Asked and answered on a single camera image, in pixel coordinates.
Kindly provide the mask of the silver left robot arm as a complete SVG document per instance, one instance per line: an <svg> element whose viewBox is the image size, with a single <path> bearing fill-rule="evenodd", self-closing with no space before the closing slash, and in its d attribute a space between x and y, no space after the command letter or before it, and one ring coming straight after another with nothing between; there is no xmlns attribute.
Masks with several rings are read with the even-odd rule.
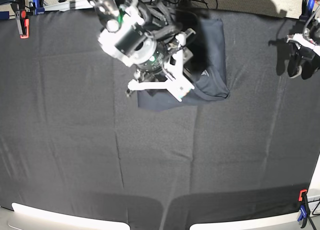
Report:
<svg viewBox="0 0 320 230"><path fill-rule="evenodd" d="M301 76L306 80L320 70L320 0L302 0L299 21L301 32L286 37L291 46L287 73L291 79Z"/></svg>

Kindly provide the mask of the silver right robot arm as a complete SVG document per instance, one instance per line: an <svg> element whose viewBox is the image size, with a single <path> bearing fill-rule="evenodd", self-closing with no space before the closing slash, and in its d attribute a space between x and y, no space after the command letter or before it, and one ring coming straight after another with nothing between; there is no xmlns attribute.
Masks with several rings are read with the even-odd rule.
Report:
<svg viewBox="0 0 320 230"><path fill-rule="evenodd" d="M174 11L161 0L87 0L102 29L98 42L109 56L127 67L135 66L126 94L168 91L179 102L195 89L185 64L192 58L188 44L196 38L192 28L173 19Z"/></svg>

